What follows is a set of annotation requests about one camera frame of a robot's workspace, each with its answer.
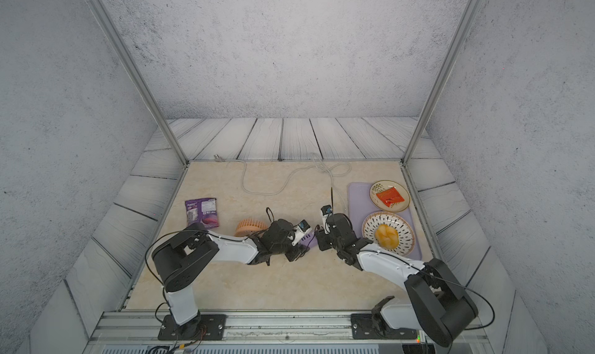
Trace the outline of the purple power strip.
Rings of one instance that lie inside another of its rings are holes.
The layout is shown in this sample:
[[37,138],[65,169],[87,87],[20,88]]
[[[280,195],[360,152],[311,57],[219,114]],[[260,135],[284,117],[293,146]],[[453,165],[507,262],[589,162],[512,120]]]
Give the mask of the purple power strip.
[[305,235],[301,239],[300,244],[308,248],[317,247],[318,241],[315,236],[315,231],[312,229],[307,235]]

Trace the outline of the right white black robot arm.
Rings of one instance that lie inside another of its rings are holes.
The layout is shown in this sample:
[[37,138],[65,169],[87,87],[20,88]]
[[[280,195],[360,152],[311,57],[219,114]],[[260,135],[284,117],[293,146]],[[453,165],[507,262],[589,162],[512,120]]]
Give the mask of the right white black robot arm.
[[486,329],[495,323],[493,305],[480,293],[465,287],[440,259],[411,260],[365,238],[359,238],[352,222],[331,206],[321,208],[322,225],[315,237],[322,251],[333,249],[345,264],[374,273],[404,289],[410,304],[403,306],[384,298],[373,309],[378,330],[418,329],[441,347],[452,346],[464,331]]

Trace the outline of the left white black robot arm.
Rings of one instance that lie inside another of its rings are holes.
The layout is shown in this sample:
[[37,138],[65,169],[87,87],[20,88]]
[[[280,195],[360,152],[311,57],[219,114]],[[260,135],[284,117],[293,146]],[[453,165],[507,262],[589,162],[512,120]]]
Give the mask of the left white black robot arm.
[[244,236],[223,236],[193,223],[187,228],[167,233],[146,251],[147,270],[161,286],[173,327],[188,329],[199,323],[192,284],[211,262],[236,262],[258,265],[283,255],[293,262],[308,252],[302,239],[311,234],[305,221],[293,225],[284,219],[271,222],[268,228]]

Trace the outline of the orange desk fan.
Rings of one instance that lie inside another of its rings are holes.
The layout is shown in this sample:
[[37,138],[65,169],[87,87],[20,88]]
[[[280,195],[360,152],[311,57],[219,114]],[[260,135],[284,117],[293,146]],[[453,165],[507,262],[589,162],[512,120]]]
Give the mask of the orange desk fan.
[[268,230],[269,225],[257,219],[243,219],[241,220],[234,233],[235,237],[260,237]]

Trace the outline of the lavender tray mat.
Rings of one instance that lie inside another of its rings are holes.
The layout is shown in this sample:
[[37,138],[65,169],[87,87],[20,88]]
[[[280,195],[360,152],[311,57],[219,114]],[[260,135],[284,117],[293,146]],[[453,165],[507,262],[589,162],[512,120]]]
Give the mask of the lavender tray mat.
[[372,184],[351,183],[349,185],[349,217],[353,231],[359,238],[370,239],[378,244],[375,236],[380,225],[388,225],[399,232],[399,245],[390,252],[412,260],[422,260],[411,210],[402,212],[381,211],[370,198]]

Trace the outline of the yellow food piece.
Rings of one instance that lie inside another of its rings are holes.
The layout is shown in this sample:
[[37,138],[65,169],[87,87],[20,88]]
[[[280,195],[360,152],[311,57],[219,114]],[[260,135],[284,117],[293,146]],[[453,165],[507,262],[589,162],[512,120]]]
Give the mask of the yellow food piece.
[[394,250],[400,245],[398,230],[386,224],[378,226],[375,238],[379,245],[387,250]]

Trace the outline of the patterned white plate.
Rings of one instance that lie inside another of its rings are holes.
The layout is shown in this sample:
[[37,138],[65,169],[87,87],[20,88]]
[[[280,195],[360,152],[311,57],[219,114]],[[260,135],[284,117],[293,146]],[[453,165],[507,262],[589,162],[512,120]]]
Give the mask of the patterned white plate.
[[400,256],[408,256],[416,246],[413,228],[392,212],[375,212],[367,216],[362,225],[362,235]]

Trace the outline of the red snack packet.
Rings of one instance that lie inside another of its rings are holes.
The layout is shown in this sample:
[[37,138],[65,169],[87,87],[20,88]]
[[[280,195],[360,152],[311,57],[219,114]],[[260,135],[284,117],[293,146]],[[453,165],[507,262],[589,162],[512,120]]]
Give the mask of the red snack packet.
[[404,197],[395,187],[387,188],[375,193],[376,198],[384,206],[392,208],[395,205],[405,202]]

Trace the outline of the purple snack packet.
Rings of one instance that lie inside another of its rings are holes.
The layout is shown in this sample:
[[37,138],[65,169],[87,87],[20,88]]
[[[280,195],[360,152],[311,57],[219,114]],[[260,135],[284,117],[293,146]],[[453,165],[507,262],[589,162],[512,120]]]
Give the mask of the purple snack packet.
[[191,199],[184,205],[187,225],[202,224],[206,229],[219,227],[215,198]]

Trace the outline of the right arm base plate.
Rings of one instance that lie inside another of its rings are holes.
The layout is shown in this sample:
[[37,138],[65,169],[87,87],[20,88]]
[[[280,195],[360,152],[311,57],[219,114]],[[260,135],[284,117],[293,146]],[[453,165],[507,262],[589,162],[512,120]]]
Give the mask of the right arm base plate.
[[418,331],[414,329],[392,329],[380,314],[354,313],[350,315],[352,338],[355,340],[417,340]]

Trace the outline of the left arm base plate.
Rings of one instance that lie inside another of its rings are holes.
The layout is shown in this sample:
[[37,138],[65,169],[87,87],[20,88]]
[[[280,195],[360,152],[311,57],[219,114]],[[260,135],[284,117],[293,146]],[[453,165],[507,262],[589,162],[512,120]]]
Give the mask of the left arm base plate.
[[158,341],[221,341],[226,327],[226,315],[199,315],[179,325],[173,315],[164,317]]

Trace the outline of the aluminium mounting rail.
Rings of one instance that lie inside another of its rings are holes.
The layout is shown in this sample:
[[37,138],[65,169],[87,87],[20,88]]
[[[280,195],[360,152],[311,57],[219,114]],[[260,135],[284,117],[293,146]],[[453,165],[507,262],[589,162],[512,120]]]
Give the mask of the aluminium mounting rail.
[[423,331],[379,337],[361,328],[350,311],[207,311],[212,321],[198,339],[157,338],[156,314],[143,310],[105,313],[86,353],[499,353],[480,320],[446,347]]

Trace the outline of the left aluminium frame post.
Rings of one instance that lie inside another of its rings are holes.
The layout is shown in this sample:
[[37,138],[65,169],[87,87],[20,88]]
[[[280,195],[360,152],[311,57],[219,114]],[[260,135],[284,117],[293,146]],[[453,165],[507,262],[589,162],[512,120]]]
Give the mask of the left aluminium frame post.
[[113,23],[104,3],[102,0],[85,0],[85,2],[88,4],[89,10],[91,10],[92,15],[99,24],[99,27],[102,29],[106,39],[116,52],[128,77],[132,81],[137,92],[139,92],[141,99],[159,127],[159,130],[162,132],[162,134],[164,134],[165,140],[174,150],[174,153],[181,162],[182,166],[186,168],[189,165],[190,160],[187,158],[187,155],[184,153],[180,144],[178,143],[178,139],[172,132],[169,123],[159,108],[156,99],[150,91],[148,84],[139,71],[135,61],[133,60],[133,56],[131,55],[128,47],[118,32],[116,25]]

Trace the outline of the aluminium frame post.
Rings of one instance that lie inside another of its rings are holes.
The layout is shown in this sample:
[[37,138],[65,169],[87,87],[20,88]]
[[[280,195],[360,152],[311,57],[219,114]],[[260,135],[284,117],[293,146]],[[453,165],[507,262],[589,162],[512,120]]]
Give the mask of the aluminium frame post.
[[446,52],[446,56],[444,57],[443,63],[439,69],[439,73],[436,76],[432,89],[429,92],[429,96],[421,110],[421,113],[418,117],[418,122],[412,134],[412,138],[410,139],[410,142],[404,153],[404,157],[401,160],[404,167],[406,167],[408,162],[413,158],[418,143],[421,140],[421,135],[429,124],[432,114],[435,111],[439,97],[449,80],[449,76],[452,72],[452,69],[454,68],[458,55],[463,48],[463,44],[469,35],[474,19],[480,10],[482,2],[483,0],[467,1],[460,22],[456,27],[449,48]]
[[148,84],[139,71],[135,61],[133,60],[133,56],[131,55],[128,47],[118,32],[116,25],[113,23],[104,3],[102,0],[85,0],[85,2],[88,4],[89,10],[91,10],[92,15],[99,24],[99,27],[102,29],[106,39],[116,52],[128,77],[132,81],[137,92],[139,92],[141,99],[159,127],[159,130],[162,132],[162,134],[164,134],[165,140],[174,150],[174,153],[181,162],[182,166],[186,168],[189,165],[190,160],[187,158],[187,155],[184,153],[180,144],[178,143],[178,139],[172,132],[169,123],[159,108],[156,99],[150,91]]

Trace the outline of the right aluminium frame post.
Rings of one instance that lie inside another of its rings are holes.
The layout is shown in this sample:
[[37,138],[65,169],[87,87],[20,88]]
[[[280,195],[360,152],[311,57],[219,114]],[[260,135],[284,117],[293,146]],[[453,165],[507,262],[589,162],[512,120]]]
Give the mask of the right aluminium frame post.
[[446,52],[446,56],[444,57],[443,63],[439,69],[439,73],[436,76],[432,89],[429,92],[429,96],[421,110],[421,113],[418,117],[418,122],[412,134],[412,138],[410,139],[410,142],[404,153],[404,157],[401,160],[404,167],[406,167],[408,162],[413,158],[418,143],[421,140],[421,135],[429,124],[432,114],[435,111],[439,97],[449,80],[449,76],[452,72],[452,69],[454,68],[458,55],[463,48],[463,44],[469,35],[474,19],[480,10],[482,2],[483,0],[467,1],[460,22],[456,27],[449,48]]

